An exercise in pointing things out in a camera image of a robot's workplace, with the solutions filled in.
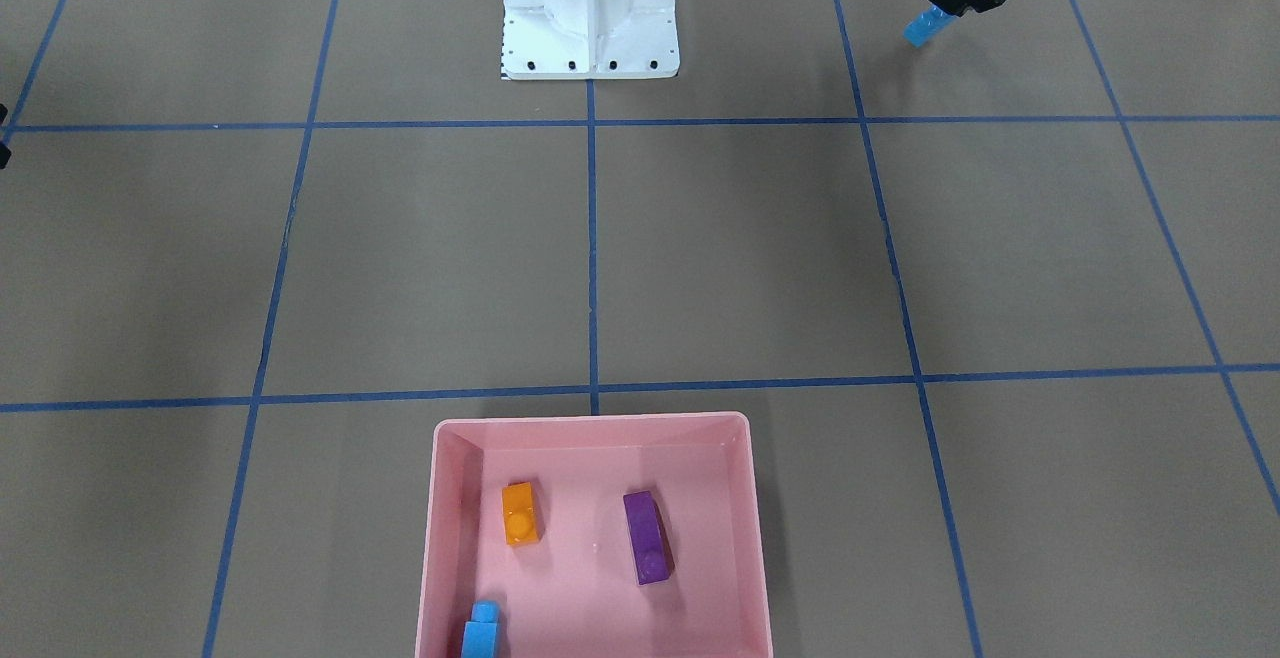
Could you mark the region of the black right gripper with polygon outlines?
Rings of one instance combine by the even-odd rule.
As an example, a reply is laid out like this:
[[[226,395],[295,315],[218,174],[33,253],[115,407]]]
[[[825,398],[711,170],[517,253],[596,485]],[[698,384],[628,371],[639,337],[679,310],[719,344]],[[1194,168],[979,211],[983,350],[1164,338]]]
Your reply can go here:
[[[4,137],[5,120],[9,115],[9,110],[5,105],[0,105],[0,122],[1,122],[1,140],[0,140],[0,169],[5,170],[12,160],[12,148]]]

